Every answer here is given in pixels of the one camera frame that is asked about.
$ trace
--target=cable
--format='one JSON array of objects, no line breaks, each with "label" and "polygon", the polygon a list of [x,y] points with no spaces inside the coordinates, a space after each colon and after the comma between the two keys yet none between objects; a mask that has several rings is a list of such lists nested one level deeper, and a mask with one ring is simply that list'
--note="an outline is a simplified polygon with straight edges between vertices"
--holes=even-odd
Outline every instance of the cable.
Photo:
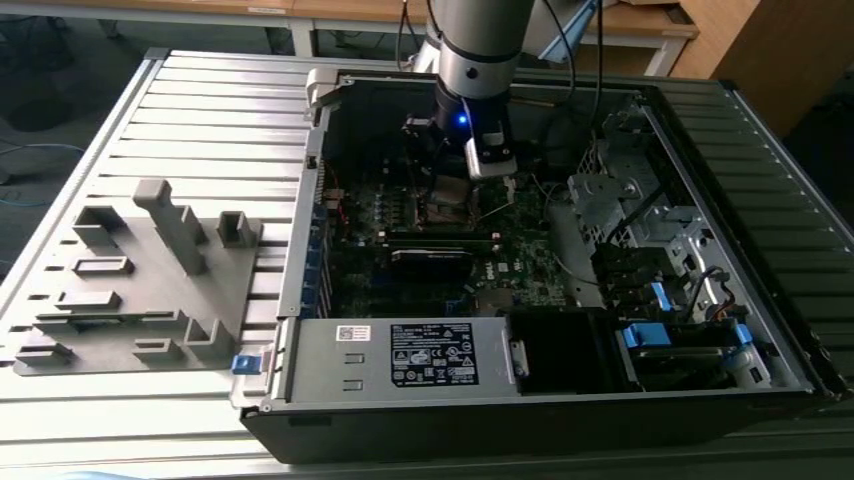
[{"label": "cable", "polygon": [[540,189],[540,192],[546,196],[546,199],[549,199],[549,194],[546,193],[546,189],[544,188],[544,186],[540,184],[540,180],[537,179],[537,175],[532,174],[532,180],[534,180],[534,184],[537,185],[537,188]]},{"label": "cable", "polygon": [[418,43],[418,35],[416,35],[416,29],[413,28],[413,21],[410,20],[410,6],[409,3],[406,5],[406,7],[404,8],[404,16],[406,17],[406,28],[410,30],[410,37],[413,38],[413,43],[416,44],[416,51],[421,51],[422,46]]},{"label": "cable", "polygon": [[51,202],[22,203],[22,202],[13,202],[11,200],[3,200],[0,198],[0,204],[9,205],[10,207],[45,207],[46,205],[50,205]]},{"label": "cable", "polygon": [[597,116],[600,115],[600,105],[602,103],[602,73],[605,70],[605,47],[604,47],[604,31],[605,22],[602,17],[605,13],[604,0],[600,0],[600,12],[597,15],[597,99],[593,103],[593,112],[590,114],[590,128],[594,129],[597,124]]},{"label": "cable", "polygon": [[18,145],[17,147],[3,150],[0,152],[0,156],[6,155],[7,153],[18,152],[19,150],[23,150],[26,148],[65,148],[66,150],[74,150],[75,152],[79,152],[82,154],[86,153],[86,150],[83,148],[77,147],[74,145],[66,145],[65,143],[31,143],[29,145]]},{"label": "cable", "polygon": [[401,8],[401,23],[398,24],[398,39],[396,40],[396,62],[398,62],[398,70],[404,71],[404,65],[401,64],[401,41],[404,38],[404,22],[406,21],[406,2],[404,0],[404,7]]},{"label": "cable", "polygon": [[629,215],[626,215],[626,218],[624,218],[621,222],[617,224],[617,226],[614,227],[614,230],[612,230],[612,233],[609,233],[609,236],[605,237],[605,243],[612,243],[612,240],[614,240],[614,237],[617,236],[617,234],[624,230],[624,228],[632,225],[632,223],[638,219],[641,214],[644,214],[644,212],[646,212],[650,209],[650,207],[653,206],[653,203],[656,202],[658,197],[662,196],[664,193],[665,193],[665,186],[660,185],[660,187],[650,194],[650,196],[644,199],[644,202],[641,202],[641,205],[638,205],[638,208],[636,208],[634,211]]},{"label": "cable", "polygon": [[570,270],[568,266],[564,264],[564,262],[561,261],[561,257],[558,257],[558,254],[556,252],[552,252],[552,256],[556,258],[556,262],[558,262],[558,265],[561,265],[561,269],[568,273],[570,277],[573,277],[576,280],[578,280],[582,283],[594,285],[597,287],[600,286],[597,282],[588,280],[573,273],[573,270]]},{"label": "cable", "polygon": [[716,272],[724,272],[724,269],[717,265],[711,265],[709,268],[704,270],[704,273],[700,274],[700,277],[697,278],[697,283],[695,283],[695,286],[692,287],[692,295],[689,296],[689,303],[687,306],[688,308],[685,309],[687,322],[692,319],[692,315],[695,313],[695,307],[697,306],[697,299],[700,298],[700,292],[704,289],[704,283],[707,282],[707,279]]},{"label": "cable", "polygon": [[437,22],[437,15],[433,12],[433,0],[426,0],[426,1],[428,1],[428,13],[430,14],[430,23],[433,23],[433,29],[437,31],[437,36],[442,38],[444,36],[442,29],[440,28],[440,22]]},{"label": "cable", "polygon": [[556,184],[554,187],[552,187],[552,190],[549,190],[549,193],[546,194],[546,202],[544,204],[544,218],[548,217],[549,215],[549,204],[552,203],[552,194],[556,193],[556,189],[561,186],[560,183]]},{"label": "cable", "polygon": [[384,33],[380,36],[380,39],[377,40],[377,43],[374,44],[374,47],[372,48],[372,50],[377,50],[380,48],[380,44],[384,43],[384,40],[386,39],[386,35],[389,35],[389,34]]},{"label": "cable", "polygon": [[6,138],[0,138],[0,142],[9,143],[10,145],[14,145],[17,147],[23,147],[23,145],[21,143],[15,143],[15,142],[7,140]]},{"label": "cable", "polygon": [[549,15],[556,22],[556,26],[558,27],[561,40],[564,41],[564,48],[566,49],[566,55],[570,61],[570,95],[566,97],[566,100],[561,102],[564,105],[566,105],[569,104],[570,99],[573,98],[573,94],[576,93],[576,55],[573,53],[573,48],[570,47],[570,41],[566,39],[566,32],[564,31],[564,27],[561,26],[561,20],[558,19],[556,9],[552,7],[552,3],[549,2],[549,0],[544,0],[544,3],[546,4],[546,8],[549,9]]},{"label": "cable", "polygon": [[490,215],[493,215],[494,213],[498,213],[500,211],[502,211],[505,208],[508,208],[510,205],[516,205],[514,202],[508,202],[505,205],[502,205],[501,207],[498,207],[497,209],[492,210],[489,213],[486,213],[480,219],[478,222],[482,221],[486,217],[489,217]]},{"label": "cable", "polygon": [[721,281],[721,290],[727,293],[728,299],[727,301],[716,308],[712,316],[709,317],[712,320],[719,320],[719,315],[721,315],[733,305],[736,305],[736,294],[733,290],[727,286],[727,282]]}]

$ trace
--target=warning label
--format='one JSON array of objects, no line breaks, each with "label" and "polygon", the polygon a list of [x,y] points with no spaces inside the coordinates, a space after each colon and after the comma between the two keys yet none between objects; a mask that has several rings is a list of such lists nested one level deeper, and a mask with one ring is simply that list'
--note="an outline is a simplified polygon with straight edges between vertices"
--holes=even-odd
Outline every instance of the warning label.
[{"label": "warning label", "polygon": [[392,381],[398,387],[478,385],[472,323],[393,325]]}]

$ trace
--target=aluminum extrusion table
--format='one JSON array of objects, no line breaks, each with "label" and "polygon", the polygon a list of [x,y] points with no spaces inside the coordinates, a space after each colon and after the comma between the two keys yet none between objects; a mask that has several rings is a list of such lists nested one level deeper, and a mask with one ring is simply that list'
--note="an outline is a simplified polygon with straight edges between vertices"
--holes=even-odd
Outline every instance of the aluminum extrusion table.
[{"label": "aluminum extrusion table", "polygon": [[[658,478],[685,478],[689,473],[720,478],[724,472],[732,474],[736,465],[741,472],[765,474],[775,468],[789,473],[807,471],[817,468],[817,463],[827,468],[827,457],[832,456],[840,468],[852,468],[854,461],[845,458],[854,454],[851,403],[691,448],[564,458],[296,467],[280,464],[245,430],[229,400],[233,378],[227,371],[35,378],[15,375],[10,362],[29,327],[23,319],[5,316],[10,300],[26,294],[21,291],[23,279],[42,265],[49,252],[73,238],[69,224],[81,205],[97,202],[134,208],[130,197],[141,177],[167,178],[174,196],[193,206],[201,218],[221,210],[242,210],[265,221],[262,258],[241,341],[246,345],[273,339],[309,131],[305,83],[309,71],[318,66],[396,68],[390,62],[262,55],[166,50],[147,55],[0,286],[0,478],[34,478],[81,470],[146,478],[285,474],[413,478],[606,467],[614,478],[624,478],[629,468],[637,475],[642,467]],[[522,72],[524,76],[541,78],[560,74]],[[795,291],[813,287],[811,295],[796,299],[840,370],[854,376],[854,330],[848,313],[852,298],[828,295],[832,300],[820,301],[827,300],[823,262],[839,261],[833,251],[851,242],[847,227],[827,210],[821,194],[739,92],[713,82],[633,81],[654,83],[665,92],[744,211],[745,222],[763,235],[761,244],[780,252],[775,267],[791,272]],[[793,228],[807,231],[821,222],[833,225],[843,235],[803,235],[801,231],[792,235]],[[808,247],[815,253],[804,253]],[[787,254],[789,250],[803,253]],[[851,274],[835,275],[837,281],[851,281]]]}]

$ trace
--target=blue latch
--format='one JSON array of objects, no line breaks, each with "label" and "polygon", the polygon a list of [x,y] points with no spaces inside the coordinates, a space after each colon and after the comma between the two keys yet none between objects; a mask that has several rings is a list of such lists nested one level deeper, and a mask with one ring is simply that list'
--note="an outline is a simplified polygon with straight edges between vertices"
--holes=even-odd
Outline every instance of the blue latch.
[{"label": "blue latch", "polygon": [[739,336],[739,343],[741,343],[743,345],[753,342],[753,335],[751,334],[748,325],[745,325],[744,323],[736,325],[736,335]]},{"label": "blue latch", "polygon": [[665,285],[662,282],[653,282],[653,291],[658,297],[658,305],[662,307],[662,311],[669,312],[673,310],[670,299],[668,298],[668,292],[665,292]]},{"label": "blue latch", "polygon": [[231,361],[231,373],[234,375],[261,375],[262,357],[256,355],[235,355]]},{"label": "blue latch", "polygon": [[624,339],[629,348],[672,345],[664,323],[633,323],[629,328],[624,329]]}]

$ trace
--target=robotic arm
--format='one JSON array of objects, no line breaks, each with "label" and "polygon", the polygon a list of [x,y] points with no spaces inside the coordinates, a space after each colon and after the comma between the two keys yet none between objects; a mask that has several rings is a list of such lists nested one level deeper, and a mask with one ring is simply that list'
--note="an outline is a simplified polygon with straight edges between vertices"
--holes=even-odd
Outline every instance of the robotic arm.
[{"label": "robotic arm", "polygon": [[465,145],[473,179],[517,171],[508,116],[534,0],[465,0],[442,5],[436,123]]}]

